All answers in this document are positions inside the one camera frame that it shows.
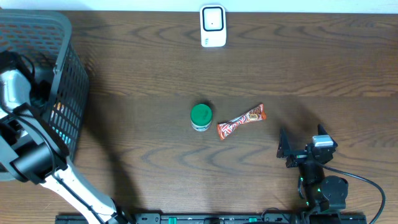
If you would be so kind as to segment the orange candy bar wrapper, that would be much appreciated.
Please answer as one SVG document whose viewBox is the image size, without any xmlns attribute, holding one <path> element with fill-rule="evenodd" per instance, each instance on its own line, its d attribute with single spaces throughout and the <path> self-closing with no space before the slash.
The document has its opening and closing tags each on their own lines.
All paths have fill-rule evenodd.
<svg viewBox="0 0 398 224">
<path fill-rule="evenodd" d="M 247 124 L 255 121 L 262 121 L 267 118 L 264 111 L 264 104 L 261 103 L 255 108 L 249 110 L 243 115 L 227 121 L 225 123 L 217 124 L 217 132 L 221 140 L 224 140 L 227 136 L 233 133 L 236 128 L 242 124 Z"/>
</svg>

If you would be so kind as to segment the green lid jar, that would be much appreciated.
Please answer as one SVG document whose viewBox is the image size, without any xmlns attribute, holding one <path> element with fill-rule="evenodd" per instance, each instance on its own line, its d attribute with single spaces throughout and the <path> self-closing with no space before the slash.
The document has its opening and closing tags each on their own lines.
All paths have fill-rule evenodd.
<svg viewBox="0 0 398 224">
<path fill-rule="evenodd" d="M 190 114 L 192 128 L 199 132 L 206 131 L 212 122 L 213 112 L 206 104 L 195 105 Z"/>
</svg>

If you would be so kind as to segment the teal wipes packet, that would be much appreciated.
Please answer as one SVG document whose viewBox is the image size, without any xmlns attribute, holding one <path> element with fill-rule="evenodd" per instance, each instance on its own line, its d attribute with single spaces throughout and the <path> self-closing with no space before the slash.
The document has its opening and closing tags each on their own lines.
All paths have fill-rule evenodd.
<svg viewBox="0 0 398 224">
<path fill-rule="evenodd" d="M 52 126 L 52 129 L 61 137 L 62 141 L 69 146 L 71 139 L 69 138 L 68 134 L 66 134 L 65 132 L 63 132 L 61 129 Z"/>
</svg>

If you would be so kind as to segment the small orange snack box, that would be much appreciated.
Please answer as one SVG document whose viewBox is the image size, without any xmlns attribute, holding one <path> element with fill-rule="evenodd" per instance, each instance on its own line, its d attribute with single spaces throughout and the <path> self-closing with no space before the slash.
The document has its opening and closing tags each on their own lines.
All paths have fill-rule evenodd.
<svg viewBox="0 0 398 224">
<path fill-rule="evenodd" d="M 54 104 L 53 110 L 51 113 L 51 119 L 56 120 L 58 118 L 59 114 L 63 114 L 64 109 L 65 109 L 65 106 L 61 102 Z"/>
</svg>

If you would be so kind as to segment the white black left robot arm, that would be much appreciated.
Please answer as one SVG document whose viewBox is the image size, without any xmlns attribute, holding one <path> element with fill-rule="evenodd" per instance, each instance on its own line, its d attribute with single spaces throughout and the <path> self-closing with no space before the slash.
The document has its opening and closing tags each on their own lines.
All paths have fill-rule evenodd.
<svg viewBox="0 0 398 224">
<path fill-rule="evenodd" d="M 109 196 L 95 189 L 71 160 L 81 106 L 50 102 L 66 86 L 38 76 L 32 57 L 1 52 L 1 166 L 6 179 L 49 189 L 88 223 L 135 223 Z"/>
</svg>

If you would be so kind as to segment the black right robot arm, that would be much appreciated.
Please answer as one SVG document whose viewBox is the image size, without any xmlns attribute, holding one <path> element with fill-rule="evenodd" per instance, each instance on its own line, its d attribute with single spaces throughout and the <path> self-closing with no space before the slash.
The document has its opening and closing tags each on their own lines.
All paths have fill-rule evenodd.
<svg viewBox="0 0 398 224">
<path fill-rule="evenodd" d="M 330 137 L 322 125 L 318 134 L 312 137 L 304 149 L 293 149 L 287 133 L 281 129 L 277 157 L 286 160 L 287 168 L 299 169 L 298 191 L 316 212 L 332 212 L 346 208 L 348 181 L 344 178 L 324 173 L 324 165 L 333 159 L 338 144 Z"/>
</svg>

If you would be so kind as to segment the white barcode scanner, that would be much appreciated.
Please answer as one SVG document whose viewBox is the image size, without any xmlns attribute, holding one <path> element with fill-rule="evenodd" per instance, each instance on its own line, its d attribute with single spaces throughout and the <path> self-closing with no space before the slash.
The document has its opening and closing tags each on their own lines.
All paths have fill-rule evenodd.
<svg viewBox="0 0 398 224">
<path fill-rule="evenodd" d="M 202 47 L 223 47 L 226 44 L 226 10 L 221 5 L 205 5 L 200 9 Z"/>
</svg>

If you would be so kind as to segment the grey plastic mesh basket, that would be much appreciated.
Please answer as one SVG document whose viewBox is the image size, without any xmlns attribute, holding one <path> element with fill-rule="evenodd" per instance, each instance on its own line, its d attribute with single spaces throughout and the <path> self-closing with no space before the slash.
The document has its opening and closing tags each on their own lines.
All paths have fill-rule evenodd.
<svg viewBox="0 0 398 224">
<path fill-rule="evenodd" d="M 1 11 L 1 180 L 44 183 L 72 162 L 89 78 L 58 12 Z"/>
</svg>

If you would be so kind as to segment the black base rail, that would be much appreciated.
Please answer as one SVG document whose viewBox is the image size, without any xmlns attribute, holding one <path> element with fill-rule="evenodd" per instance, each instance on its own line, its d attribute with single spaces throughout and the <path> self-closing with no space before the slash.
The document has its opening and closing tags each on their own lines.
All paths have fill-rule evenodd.
<svg viewBox="0 0 398 224">
<path fill-rule="evenodd" d="M 132 216 L 135 224 L 303 224 L 303 223 L 340 223 L 366 224 L 364 215 L 322 214 L 305 215 L 282 214 L 270 211 L 264 215 L 161 215 L 158 213 L 137 213 Z"/>
</svg>

